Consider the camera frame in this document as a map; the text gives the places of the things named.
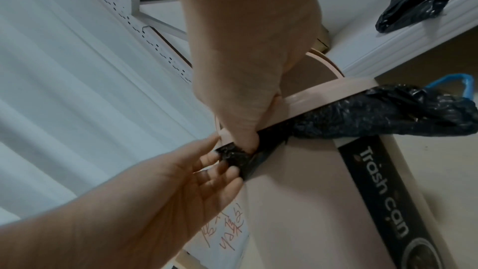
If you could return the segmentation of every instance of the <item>person's right hand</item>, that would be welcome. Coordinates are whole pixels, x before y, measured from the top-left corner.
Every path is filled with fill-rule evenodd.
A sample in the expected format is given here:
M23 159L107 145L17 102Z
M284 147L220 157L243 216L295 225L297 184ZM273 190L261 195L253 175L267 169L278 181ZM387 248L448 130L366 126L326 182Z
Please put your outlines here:
M196 96L236 145L253 152L256 127L282 74L317 38L317 0L181 0Z

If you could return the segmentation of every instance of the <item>paper with red writing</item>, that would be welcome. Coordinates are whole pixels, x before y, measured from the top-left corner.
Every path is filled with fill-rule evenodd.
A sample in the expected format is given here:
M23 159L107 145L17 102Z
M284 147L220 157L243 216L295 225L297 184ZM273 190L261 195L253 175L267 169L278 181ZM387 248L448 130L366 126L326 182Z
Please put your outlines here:
M243 208L234 201L207 223L185 250L208 269L237 269L248 237Z

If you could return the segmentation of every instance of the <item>trash can label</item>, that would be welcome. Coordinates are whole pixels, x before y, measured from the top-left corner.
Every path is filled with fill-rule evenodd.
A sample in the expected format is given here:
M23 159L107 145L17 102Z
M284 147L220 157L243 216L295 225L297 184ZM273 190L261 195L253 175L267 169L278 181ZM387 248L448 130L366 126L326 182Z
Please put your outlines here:
M442 269L441 258L379 136L339 152L397 269Z

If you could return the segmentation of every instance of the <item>blue plastic handle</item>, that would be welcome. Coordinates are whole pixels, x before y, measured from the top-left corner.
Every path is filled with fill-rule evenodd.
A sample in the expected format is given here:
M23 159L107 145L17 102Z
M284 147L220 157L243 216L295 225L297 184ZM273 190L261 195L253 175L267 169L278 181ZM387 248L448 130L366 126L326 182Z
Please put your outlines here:
M456 81L456 80L461 80L462 83L465 85L465 89L463 90L463 97L473 100L473 95L475 90L475 79L473 78L472 75L468 75L468 74L446 75L443 78L433 81L429 85L425 86L425 88L434 88L436 86L439 86L448 82Z

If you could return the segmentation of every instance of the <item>curtain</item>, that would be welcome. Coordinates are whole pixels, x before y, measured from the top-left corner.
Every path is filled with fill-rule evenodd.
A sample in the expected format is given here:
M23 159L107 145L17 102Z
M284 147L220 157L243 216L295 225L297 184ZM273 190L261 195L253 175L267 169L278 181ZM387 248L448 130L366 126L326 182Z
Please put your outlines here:
M0 224L213 131L98 0L0 0Z

